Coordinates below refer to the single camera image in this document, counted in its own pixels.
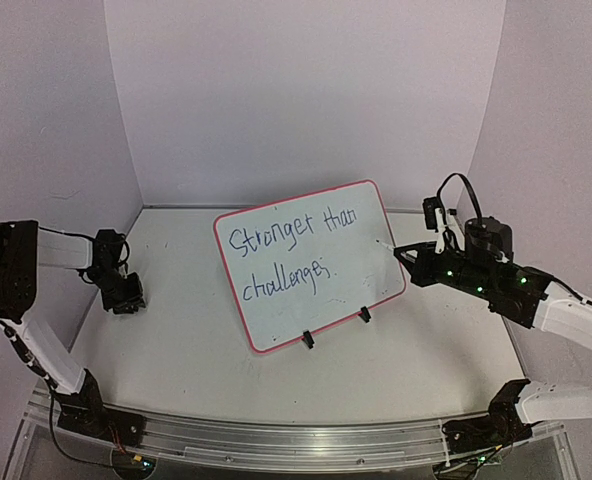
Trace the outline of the left black board clip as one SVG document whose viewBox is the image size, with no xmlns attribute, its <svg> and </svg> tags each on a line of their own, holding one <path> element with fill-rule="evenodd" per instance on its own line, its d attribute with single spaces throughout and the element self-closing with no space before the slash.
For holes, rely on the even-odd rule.
<svg viewBox="0 0 592 480">
<path fill-rule="evenodd" d="M 303 342 L 305 343 L 305 345 L 307 346 L 308 349 L 313 349 L 315 342 L 313 339 L 313 336 L 311 334 L 310 331 L 306 330 L 303 332 L 303 338 L 302 338 Z"/>
</svg>

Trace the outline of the aluminium front rail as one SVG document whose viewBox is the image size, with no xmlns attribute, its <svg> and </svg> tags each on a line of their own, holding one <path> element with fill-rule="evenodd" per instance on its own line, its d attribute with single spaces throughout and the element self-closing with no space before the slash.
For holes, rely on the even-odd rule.
<svg viewBox="0 0 592 480">
<path fill-rule="evenodd" d="M 6 479 L 417 478 L 575 479 L 567 432 L 543 423 L 498 453 L 454 453 L 431 419 L 363 425 L 257 424 L 140 415 L 134 444 L 62 430 L 59 407 L 33 392 L 18 427 Z"/>
</svg>

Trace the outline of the pink framed whiteboard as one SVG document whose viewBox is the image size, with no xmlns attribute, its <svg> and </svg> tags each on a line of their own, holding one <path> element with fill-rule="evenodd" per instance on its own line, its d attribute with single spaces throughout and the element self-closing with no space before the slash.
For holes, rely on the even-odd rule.
<svg viewBox="0 0 592 480">
<path fill-rule="evenodd" d="M 251 349 L 303 342 L 400 295 L 377 184 L 362 180 L 220 215 L 214 236 Z"/>
</svg>

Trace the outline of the white marker pen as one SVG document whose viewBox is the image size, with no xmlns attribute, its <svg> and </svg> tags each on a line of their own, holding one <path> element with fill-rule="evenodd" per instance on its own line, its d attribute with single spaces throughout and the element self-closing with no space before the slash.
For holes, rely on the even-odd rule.
<svg viewBox="0 0 592 480">
<path fill-rule="evenodd" d="M 392 246 L 392 245 L 390 245 L 390 244 L 387 244 L 387 243 L 385 243 L 385 242 L 383 242 L 383 241 L 381 241 L 381 240 L 378 240 L 378 239 L 377 239 L 377 240 L 376 240 L 376 243 L 377 243 L 378 245 L 382 246 L 383 248 L 385 248 L 385 249 L 386 249 L 388 252 L 391 252 L 392 254 L 393 254 L 393 253 L 394 253 L 394 251 L 395 251 L 395 247 L 394 247 L 394 246 Z"/>
</svg>

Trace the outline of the right black board clip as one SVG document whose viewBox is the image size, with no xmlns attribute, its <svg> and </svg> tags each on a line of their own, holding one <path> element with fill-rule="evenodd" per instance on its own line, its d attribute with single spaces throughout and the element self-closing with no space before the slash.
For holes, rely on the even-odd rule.
<svg viewBox="0 0 592 480">
<path fill-rule="evenodd" d="M 365 323 L 369 323 L 371 320 L 371 314 L 369 312 L 369 309 L 366 306 L 363 306 L 360 309 L 360 313 L 359 313 L 359 317 L 365 322 Z"/>
</svg>

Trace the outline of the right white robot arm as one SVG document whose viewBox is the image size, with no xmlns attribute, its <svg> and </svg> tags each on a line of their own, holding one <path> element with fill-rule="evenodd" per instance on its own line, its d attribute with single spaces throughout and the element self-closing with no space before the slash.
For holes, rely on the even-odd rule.
<svg viewBox="0 0 592 480">
<path fill-rule="evenodd" d="M 427 221 L 436 240 L 393 248 L 414 285 L 450 287 L 485 301 L 490 312 L 510 322 L 592 351 L 591 298 L 547 272 L 516 264 L 508 225 L 473 218 L 456 237 L 450 219 L 437 215 Z M 485 414 L 449 421 L 442 432 L 453 451 L 463 452 L 526 440 L 540 422 L 580 419 L 592 419 L 592 386 L 524 378 L 506 382 Z"/>
</svg>

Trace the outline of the black board clip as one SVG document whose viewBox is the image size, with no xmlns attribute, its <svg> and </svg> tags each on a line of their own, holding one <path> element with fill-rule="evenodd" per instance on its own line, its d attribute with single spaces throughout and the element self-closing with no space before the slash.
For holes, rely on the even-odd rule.
<svg viewBox="0 0 592 480">
<path fill-rule="evenodd" d="M 365 322 L 365 323 L 369 323 L 371 320 L 371 314 L 369 312 L 369 309 L 366 306 L 363 306 L 360 309 L 360 313 L 359 313 L 359 317 Z"/>
<path fill-rule="evenodd" d="M 313 349 L 315 342 L 313 339 L 313 336 L 311 334 L 310 331 L 306 330 L 303 332 L 303 338 L 302 338 L 303 342 L 305 343 L 305 345 L 307 346 L 308 349 Z"/>
</svg>

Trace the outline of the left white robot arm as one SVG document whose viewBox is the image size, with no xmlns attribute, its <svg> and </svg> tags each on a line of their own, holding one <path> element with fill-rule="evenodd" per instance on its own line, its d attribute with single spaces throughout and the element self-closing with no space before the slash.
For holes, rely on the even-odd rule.
<svg viewBox="0 0 592 480">
<path fill-rule="evenodd" d="M 32 314 L 41 267 L 74 271 L 95 286 L 114 315 L 144 309 L 143 287 L 128 269 L 130 247 L 113 229 L 95 236 L 42 227 L 35 220 L 0 222 L 0 328 L 22 363 L 40 377 L 61 408 L 60 428 L 134 444 L 140 415 L 108 408 L 89 369 L 80 366 L 50 325 Z"/>
</svg>

